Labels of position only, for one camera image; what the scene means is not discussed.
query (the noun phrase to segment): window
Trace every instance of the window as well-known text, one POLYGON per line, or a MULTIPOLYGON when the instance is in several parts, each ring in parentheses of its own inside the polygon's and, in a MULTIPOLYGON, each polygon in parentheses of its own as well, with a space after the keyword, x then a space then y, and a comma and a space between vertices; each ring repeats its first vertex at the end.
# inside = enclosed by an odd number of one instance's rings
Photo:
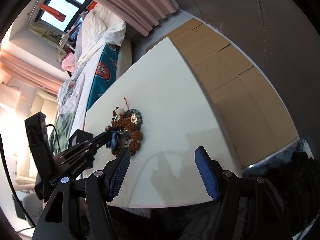
POLYGON ((44 4, 65 14, 66 19, 60 22, 49 13, 40 10, 36 20, 44 20, 59 30, 67 31, 76 22, 79 14, 81 14, 91 2, 92 0, 46 0, 44 4))

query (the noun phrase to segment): black cable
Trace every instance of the black cable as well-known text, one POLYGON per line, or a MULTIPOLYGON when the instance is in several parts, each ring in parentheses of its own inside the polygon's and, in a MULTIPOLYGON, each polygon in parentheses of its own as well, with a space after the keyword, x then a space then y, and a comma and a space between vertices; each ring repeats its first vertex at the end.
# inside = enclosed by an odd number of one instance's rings
POLYGON ((20 88, 19 87, 17 87, 17 86, 8 86, 8 85, 6 85, 7 87, 11 87, 11 88, 17 88, 18 89, 18 91, 20 91, 20 88))
POLYGON ((3 144, 2 144, 2 137, 1 137, 1 133, 0 133, 0 154, 1 154, 1 160, 2 160, 2 165, 4 168, 4 172, 5 172, 5 176, 7 177, 7 181, 9 183, 10 189, 12 191, 12 194, 17 202, 17 204, 20 206, 20 208, 22 209, 23 213, 25 214, 25 216, 27 217, 27 219, 30 221, 30 223, 32 224, 32 226, 35 228, 36 225, 33 222, 33 220, 31 219, 31 217, 28 215, 28 213, 26 212, 26 210, 24 209, 23 205, 21 204, 16 191, 14 190, 12 181, 10 179, 10 175, 9 175, 9 170, 8 170, 8 166, 7 166, 7 162, 5 161, 5 156, 4 156, 4 149, 3 149, 3 144))
POLYGON ((31 229, 31 228, 21 229, 21 230, 17 231, 16 233, 17 233, 17 234, 18 234, 18 233, 21 233, 22 231, 27 230, 27 229, 31 229))
POLYGON ((61 148, 60 148, 60 144, 59 144, 59 138, 58 138, 58 133, 57 133, 56 127, 53 124, 47 124, 46 127, 48 127, 48 126, 52 126, 54 128, 54 131, 56 132, 59 152, 61 153, 61 148))

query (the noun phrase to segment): light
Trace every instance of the light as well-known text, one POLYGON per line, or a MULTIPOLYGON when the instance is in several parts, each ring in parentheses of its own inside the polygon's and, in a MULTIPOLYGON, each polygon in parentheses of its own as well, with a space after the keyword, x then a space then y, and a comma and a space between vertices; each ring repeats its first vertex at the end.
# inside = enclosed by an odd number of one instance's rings
POLYGON ((9 112, 10 114, 16 114, 16 109, 6 106, 5 104, 0 103, 0 107, 9 112))

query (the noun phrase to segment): white table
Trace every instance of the white table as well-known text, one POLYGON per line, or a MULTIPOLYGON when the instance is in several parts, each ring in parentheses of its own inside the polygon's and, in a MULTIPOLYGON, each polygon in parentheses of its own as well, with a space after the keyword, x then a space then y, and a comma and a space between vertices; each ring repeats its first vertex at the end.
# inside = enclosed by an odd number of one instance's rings
MULTIPOLYGON (((241 176, 241 168, 219 116, 208 102, 192 71, 165 38, 127 70, 90 108, 85 130, 95 135, 111 124, 112 111, 130 108, 143 118, 144 138, 131 163, 119 195, 119 207, 183 206, 211 201, 195 164, 195 149, 204 146, 224 169, 241 176)), ((113 160, 110 149, 98 150, 93 169, 113 160)))

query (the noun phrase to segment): white bead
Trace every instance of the white bead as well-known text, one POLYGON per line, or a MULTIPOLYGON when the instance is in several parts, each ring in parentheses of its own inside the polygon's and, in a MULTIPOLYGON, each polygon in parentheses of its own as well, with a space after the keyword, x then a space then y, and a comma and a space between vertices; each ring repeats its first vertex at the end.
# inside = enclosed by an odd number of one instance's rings
POLYGON ((118 108, 116 110, 116 114, 119 114, 119 115, 124 115, 125 114, 125 110, 123 108, 118 108))

